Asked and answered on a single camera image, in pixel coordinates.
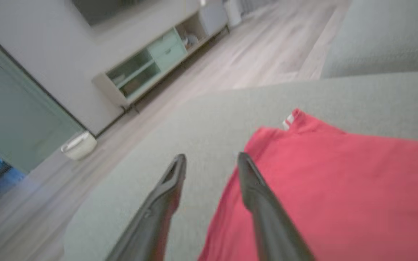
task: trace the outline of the white basket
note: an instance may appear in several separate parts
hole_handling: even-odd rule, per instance
[[[73,160],[80,160],[90,154],[96,147],[97,141],[90,132],[83,132],[61,147],[61,152]]]

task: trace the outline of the green door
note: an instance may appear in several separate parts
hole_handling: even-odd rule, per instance
[[[28,174],[81,130],[0,50],[0,157],[5,162]]]

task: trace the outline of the wall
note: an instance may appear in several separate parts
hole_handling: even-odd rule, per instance
[[[198,8],[197,0],[147,0],[90,27],[70,0],[0,0],[0,44],[98,133],[122,111],[91,79]]]

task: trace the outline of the door frame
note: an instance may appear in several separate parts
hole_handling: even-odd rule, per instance
[[[88,129],[85,125],[83,125],[75,116],[73,116],[73,114],[70,113],[70,111],[68,111],[59,101],[57,101],[57,99],[50,94],[50,92],[48,92],[48,90],[46,90],[20,63],[18,63],[18,61],[16,59],[14,59],[12,57],[12,55],[10,55],[3,46],[0,45],[0,51],[5,55],[6,58],[8,58],[17,68],[18,70],[24,74],[26,77],[28,77],[28,79],[30,81],[32,81],[35,86],[37,86],[41,91],[43,91],[49,99],[51,99],[52,101],[54,101],[54,103],[61,109],[63,110],[74,122],[76,122],[76,124],[78,124],[80,127],[82,127],[83,129],[89,131],[91,133],[91,135],[93,135],[93,137],[97,138],[96,135],[94,135],[93,132],[91,132],[90,129]]]

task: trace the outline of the white cylindrical object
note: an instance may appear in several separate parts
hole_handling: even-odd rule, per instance
[[[73,160],[80,160],[90,154],[97,141],[90,132],[83,132],[61,147],[61,152]]]
[[[227,16],[229,17],[230,27],[237,26],[241,23],[241,14],[239,13],[238,0],[228,0],[224,3]]]

